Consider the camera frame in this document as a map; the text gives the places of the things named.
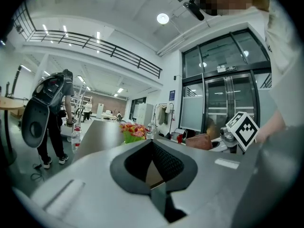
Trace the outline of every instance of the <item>bag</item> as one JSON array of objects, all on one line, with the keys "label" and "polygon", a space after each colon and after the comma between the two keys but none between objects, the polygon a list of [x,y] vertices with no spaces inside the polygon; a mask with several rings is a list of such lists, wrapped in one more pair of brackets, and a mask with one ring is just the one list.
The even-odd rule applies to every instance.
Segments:
[{"label": "bag", "polygon": [[186,146],[201,150],[212,149],[210,137],[205,133],[186,139]]}]

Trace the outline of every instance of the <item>ceiling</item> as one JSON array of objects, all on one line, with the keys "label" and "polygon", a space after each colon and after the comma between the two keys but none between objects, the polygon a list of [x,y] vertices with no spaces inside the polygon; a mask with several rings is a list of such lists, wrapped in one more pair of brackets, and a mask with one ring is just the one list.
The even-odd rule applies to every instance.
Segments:
[{"label": "ceiling", "polygon": [[[104,39],[115,29],[158,51],[200,23],[183,7],[185,1],[189,0],[28,0],[27,5],[37,29],[45,24],[49,30],[62,30],[65,24],[68,31],[95,36],[103,27]],[[169,15],[168,24],[157,22],[160,13]]]},{"label": "ceiling", "polygon": [[[43,54],[41,53],[26,55],[23,65],[35,73],[37,65],[39,65],[42,58]],[[119,98],[126,99],[142,91],[155,90],[148,84],[136,81],[122,74],[114,73],[100,66],[86,64],[65,57],[49,56],[46,68],[49,74],[62,72],[64,69],[68,69],[73,73],[73,84],[75,87],[79,88],[82,86],[81,81],[77,77],[80,75],[84,79],[85,85],[92,89],[93,93],[97,94],[113,96],[119,88],[123,88],[124,90],[117,94]]]}]

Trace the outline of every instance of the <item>cable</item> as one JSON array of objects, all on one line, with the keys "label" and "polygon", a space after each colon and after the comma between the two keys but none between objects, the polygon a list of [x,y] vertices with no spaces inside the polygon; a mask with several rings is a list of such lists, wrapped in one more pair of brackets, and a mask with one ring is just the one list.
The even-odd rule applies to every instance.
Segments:
[{"label": "cable", "polygon": [[31,174],[30,179],[31,179],[32,181],[36,181],[37,179],[42,178],[43,182],[45,182],[45,181],[44,181],[44,178],[43,178],[43,175],[42,175],[42,172],[41,172],[41,170],[40,170],[40,168],[42,167],[42,163],[41,163],[41,159],[40,159],[40,157],[39,157],[39,153],[38,153],[38,158],[39,158],[39,161],[40,161],[40,165],[33,164],[32,167],[33,167],[34,169],[36,169],[37,171],[39,171],[40,173],[33,173],[33,174]]}]

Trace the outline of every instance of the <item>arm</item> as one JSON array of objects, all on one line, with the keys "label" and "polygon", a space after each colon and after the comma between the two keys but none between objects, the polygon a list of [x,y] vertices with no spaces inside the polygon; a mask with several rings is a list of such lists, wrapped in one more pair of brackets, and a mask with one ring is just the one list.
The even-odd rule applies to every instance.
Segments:
[{"label": "arm", "polygon": [[66,106],[66,114],[67,114],[68,122],[72,123],[72,106],[71,106],[70,95],[66,95],[65,106]]},{"label": "arm", "polygon": [[256,142],[263,143],[267,137],[285,128],[285,122],[279,110],[276,110],[268,122],[260,129]]}]

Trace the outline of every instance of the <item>person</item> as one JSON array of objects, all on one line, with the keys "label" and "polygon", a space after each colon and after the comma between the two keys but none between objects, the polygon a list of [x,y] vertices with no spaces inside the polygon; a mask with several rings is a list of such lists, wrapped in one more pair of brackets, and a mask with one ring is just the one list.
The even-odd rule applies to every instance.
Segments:
[{"label": "person", "polygon": [[89,100],[86,105],[85,105],[85,111],[84,111],[84,121],[87,119],[90,119],[90,113],[92,111],[92,104],[91,101]]},{"label": "person", "polygon": [[[73,88],[73,73],[65,69],[62,72],[65,75],[65,82],[62,88],[63,96],[65,96],[65,107],[67,114],[67,124],[72,125],[72,106],[71,106],[71,97],[74,95]],[[43,167],[45,169],[50,168],[50,164],[52,163],[51,157],[48,156],[47,151],[47,141],[48,141],[48,133],[51,139],[54,151],[56,156],[59,158],[59,164],[64,164],[68,160],[68,155],[63,151],[63,143],[61,138],[61,125],[62,119],[58,115],[60,112],[61,101],[59,101],[58,106],[55,106],[55,109],[49,112],[49,118],[47,122],[47,129],[43,141],[41,145],[38,147],[38,153],[41,156],[43,161]]]},{"label": "person", "polygon": [[302,106],[304,88],[303,45],[294,25],[277,0],[194,0],[209,15],[231,15],[256,7],[265,19],[267,52],[272,71],[270,94],[277,110],[260,129],[256,141],[263,143],[267,137],[287,126],[304,123]]}]

